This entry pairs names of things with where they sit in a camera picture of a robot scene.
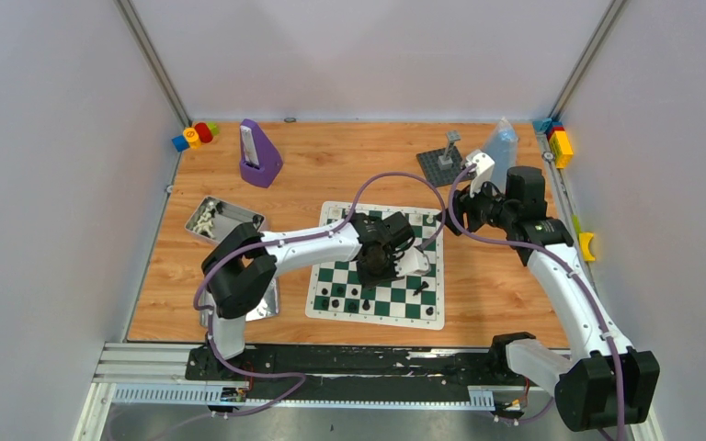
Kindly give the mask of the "green white chess board mat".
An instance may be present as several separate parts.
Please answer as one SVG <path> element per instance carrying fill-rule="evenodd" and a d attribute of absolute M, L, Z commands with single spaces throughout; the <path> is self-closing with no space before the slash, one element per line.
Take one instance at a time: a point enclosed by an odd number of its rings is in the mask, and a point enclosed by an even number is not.
<path fill-rule="evenodd" d="M 326 201 L 319 224 L 342 220 L 350 202 Z M 384 219 L 401 211 L 415 233 L 414 245 L 421 244 L 437 229 L 438 209 L 362 204 L 357 213 Z M 445 281 L 443 234 L 424 252 L 431 270 L 425 276 L 407 276 L 376 288 L 359 284 L 353 262 L 328 262 L 312 268 L 307 291 L 305 315 L 310 319 L 338 322 L 363 322 L 409 328 L 442 330 L 445 326 Z M 423 293 L 413 296 L 422 281 L 429 284 Z"/>

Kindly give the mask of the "silver tin lid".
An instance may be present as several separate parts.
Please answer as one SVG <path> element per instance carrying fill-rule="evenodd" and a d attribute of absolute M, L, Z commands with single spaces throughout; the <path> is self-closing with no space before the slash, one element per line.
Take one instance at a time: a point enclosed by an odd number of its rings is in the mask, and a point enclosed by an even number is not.
<path fill-rule="evenodd" d="M 211 303 L 212 297 L 209 290 L 206 290 L 201 297 L 204 303 Z M 257 306 L 248 312 L 245 316 L 246 322 L 255 322 L 269 319 L 279 315 L 279 283 L 276 279 L 270 282 L 270 285 L 265 292 L 262 300 Z M 205 311 L 199 313 L 199 325 L 207 326 L 208 314 Z"/>

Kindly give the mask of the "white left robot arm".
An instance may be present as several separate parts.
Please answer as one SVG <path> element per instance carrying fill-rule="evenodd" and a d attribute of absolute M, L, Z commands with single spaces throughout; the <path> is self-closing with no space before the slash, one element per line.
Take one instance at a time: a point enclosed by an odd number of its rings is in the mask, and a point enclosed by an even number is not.
<path fill-rule="evenodd" d="M 222 379 L 243 372 L 245 316 L 276 277 L 327 262 L 355 263 L 365 288 L 424 275 L 430 262 L 413 244 L 415 238 L 402 212 L 378 219 L 350 211 L 325 226 L 293 232 L 237 225 L 202 261 L 204 278 L 194 298 L 195 308 L 208 318 L 210 368 Z"/>

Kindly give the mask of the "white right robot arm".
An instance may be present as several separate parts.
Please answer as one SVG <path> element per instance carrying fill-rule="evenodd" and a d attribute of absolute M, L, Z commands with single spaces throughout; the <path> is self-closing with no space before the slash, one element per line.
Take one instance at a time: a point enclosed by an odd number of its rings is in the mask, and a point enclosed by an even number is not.
<path fill-rule="evenodd" d="M 561 356 L 528 332 L 492 340 L 488 370 L 500 383 L 521 376 L 550 393 L 565 426 L 573 432 L 616 430 L 622 440 L 630 424 L 647 417 L 660 366 L 650 351 L 638 351 L 598 301 L 580 266 L 581 257 L 565 224 L 547 213 L 540 169 L 514 166 L 503 190 L 489 182 L 488 168 L 464 168 L 473 175 L 464 188 L 451 185 L 445 223 L 455 235 L 491 243 L 477 231 L 490 225 L 505 232 L 501 244 L 516 251 L 537 279 L 559 318 L 570 355 Z"/>

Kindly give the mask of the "silver tin box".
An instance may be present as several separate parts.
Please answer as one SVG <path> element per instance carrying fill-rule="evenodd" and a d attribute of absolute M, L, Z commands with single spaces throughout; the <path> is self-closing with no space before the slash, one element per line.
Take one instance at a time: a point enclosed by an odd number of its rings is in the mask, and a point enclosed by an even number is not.
<path fill-rule="evenodd" d="M 201 235 L 198 235 L 192 231 L 194 224 L 197 221 L 200 213 L 204 208 L 213 202 L 216 207 L 216 215 L 214 218 L 214 227 L 212 229 L 215 236 L 214 239 L 210 239 Z M 232 203 L 226 202 L 222 199 L 206 196 L 199 205 L 195 208 L 188 221 L 185 224 L 185 230 L 195 239 L 198 239 L 204 243 L 209 243 L 211 245 L 217 245 L 222 239 L 224 239 L 236 226 L 242 223 L 249 223 L 253 225 L 258 231 L 261 229 L 266 229 L 268 226 L 268 221 L 266 217 L 255 211 L 245 209 L 236 206 Z"/>

